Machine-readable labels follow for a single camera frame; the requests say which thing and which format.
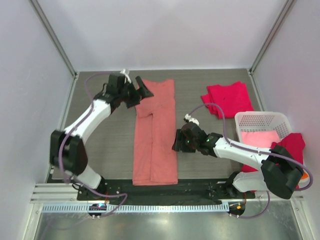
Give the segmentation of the salmon pink t-shirt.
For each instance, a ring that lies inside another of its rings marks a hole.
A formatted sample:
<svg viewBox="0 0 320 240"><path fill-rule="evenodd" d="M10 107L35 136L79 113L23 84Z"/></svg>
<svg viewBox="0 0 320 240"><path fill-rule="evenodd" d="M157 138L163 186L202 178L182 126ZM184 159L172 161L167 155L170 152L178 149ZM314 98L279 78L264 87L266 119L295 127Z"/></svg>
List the salmon pink t-shirt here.
<svg viewBox="0 0 320 240"><path fill-rule="evenodd" d="M132 183L135 186L175 185L178 182L175 83L143 81L153 93L136 105Z"/></svg>

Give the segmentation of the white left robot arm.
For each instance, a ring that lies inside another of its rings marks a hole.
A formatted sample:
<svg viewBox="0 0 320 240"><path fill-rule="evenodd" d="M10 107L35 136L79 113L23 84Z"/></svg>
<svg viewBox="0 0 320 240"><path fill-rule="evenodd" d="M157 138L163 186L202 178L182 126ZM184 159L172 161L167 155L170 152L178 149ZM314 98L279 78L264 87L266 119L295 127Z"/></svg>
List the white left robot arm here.
<svg viewBox="0 0 320 240"><path fill-rule="evenodd" d="M54 130L50 135L50 164L60 170L64 183L76 181L97 200L107 195L106 181L90 167L85 143L121 103L129 109L139 105L143 99L153 97L140 76L135 81L133 83L125 70L110 73L108 81L96 95L89 90L86 92L90 105L80 117L65 129Z"/></svg>

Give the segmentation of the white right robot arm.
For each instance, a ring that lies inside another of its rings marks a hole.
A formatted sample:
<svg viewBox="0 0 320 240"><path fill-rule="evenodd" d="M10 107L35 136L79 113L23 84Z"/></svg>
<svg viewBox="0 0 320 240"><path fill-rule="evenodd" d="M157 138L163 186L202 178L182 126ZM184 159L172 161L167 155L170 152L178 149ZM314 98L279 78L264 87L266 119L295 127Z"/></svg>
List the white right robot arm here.
<svg viewBox="0 0 320 240"><path fill-rule="evenodd" d="M288 200L304 174L303 165L295 161L282 146L250 146L219 133L207 134L191 121L177 129L172 149L184 153L200 152L205 156L229 159L253 168L253 172L239 172L229 178L225 191L231 198L248 191L269 191Z"/></svg>

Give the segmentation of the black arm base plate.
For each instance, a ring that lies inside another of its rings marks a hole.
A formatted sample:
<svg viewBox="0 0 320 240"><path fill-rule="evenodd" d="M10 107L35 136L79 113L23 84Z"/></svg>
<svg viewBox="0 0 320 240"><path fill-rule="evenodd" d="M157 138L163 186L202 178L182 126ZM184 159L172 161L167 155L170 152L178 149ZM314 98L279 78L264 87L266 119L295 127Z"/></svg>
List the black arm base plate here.
<svg viewBox="0 0 320 240"><path fill-rule="evenodd" d="M225 178L218 179L180 179L175 185L134 186L128 179L109 179L102 187L103 196L99 196L81 186L73 183L77 190L78 201L102 201L95 203L91 210L105 209L120 206L119 213L125 207L133 209L136 206L147 209L157 207L218 207L223 200L230 199L241 203L240 213L245 210L247 199L254 199L255 193L247 191L241 193L236 190Z"/></svg>

